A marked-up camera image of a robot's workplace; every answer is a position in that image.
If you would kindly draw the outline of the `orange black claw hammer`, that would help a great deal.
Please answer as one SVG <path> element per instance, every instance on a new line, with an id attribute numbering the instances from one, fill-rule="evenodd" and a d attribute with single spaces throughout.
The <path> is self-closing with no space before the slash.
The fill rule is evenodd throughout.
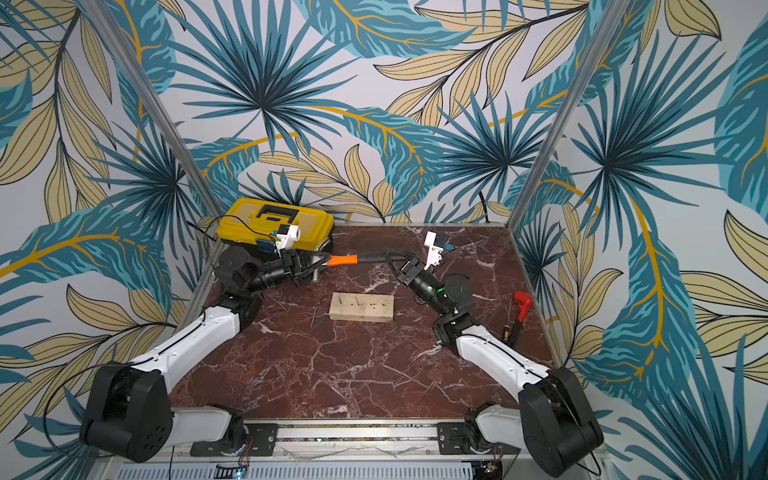
<path id="1" fill-rule="evenodd" d="M 323 256 L 320 259 L 320 265 L 317 269 L 310 273 L 309 279 L 311 281 L 318 281 L 320 271 L 325 267 L 336 266 L 349 266 L 359 264 L 379 264 L 386 263 L 385 255 L 383 253 L 368 253 L 368 254 L 354 254 L 354 255 L 331 255 L 327 252 L 323 252 Z"/>

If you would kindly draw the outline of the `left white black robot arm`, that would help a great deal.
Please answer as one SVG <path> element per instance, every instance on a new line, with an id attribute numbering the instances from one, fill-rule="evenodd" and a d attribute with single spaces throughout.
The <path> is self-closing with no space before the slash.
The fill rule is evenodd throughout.
<path id="1" fill-rule="evenodd" d="M 226 248 L 214 268 L 223 286 L 216 304 L 146 353 L 96 370 L 80 440 L 136 463 L 182 444 L 243 454 L 249 439 L 240 413 L 222 406 L 174 409 L 169 395 L 190 370 L 254 321 L 261 291 L 285 281 L 306 283 L 330 258 L 328 252 L 289 249 L 263 261 L 242 246 Z"/>

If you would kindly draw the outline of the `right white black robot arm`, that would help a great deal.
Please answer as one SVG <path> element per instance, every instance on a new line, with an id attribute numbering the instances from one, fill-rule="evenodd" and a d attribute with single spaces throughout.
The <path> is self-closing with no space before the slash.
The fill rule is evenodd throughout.
<path id="1" fill-rule="evenodd" d="M 413 253 L 385 250 L 393 275 L 438 318 L 438 343 L 501 385 L 516 408 L 487 403 L 462 422 L 441 423 L 445 454 L 488 454 L 498 447 L 528 453 L 541 470 L 559 477 L 604 443 L 604 433 L 580 381 L 566 367 L 548 368 L 497 338 L 471 313 L 471 281 L 463 275 L 437 279 Z"/>

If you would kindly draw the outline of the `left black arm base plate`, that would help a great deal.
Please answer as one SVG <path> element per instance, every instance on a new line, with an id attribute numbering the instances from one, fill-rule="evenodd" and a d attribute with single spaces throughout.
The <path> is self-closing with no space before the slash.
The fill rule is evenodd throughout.
<path id="1" fill-rule="evenodd" d="M 273 454 L 278 433 L 274 423 L 242 424 L 230 428 L 224 438 L 213 442 L 195 442 L 192 457 L 269 457 Z"/>

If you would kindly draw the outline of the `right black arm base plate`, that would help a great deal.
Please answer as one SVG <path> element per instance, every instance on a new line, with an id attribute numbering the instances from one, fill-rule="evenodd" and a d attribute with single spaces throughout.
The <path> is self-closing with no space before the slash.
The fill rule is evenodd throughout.
<path id="1" fill-rule="evenodd" d="M 486 440 L 471 422 L 439 422 L 436 428 L 441 455 L 491 455 L 501 451 L 520 451 L 519 447 Z"/>

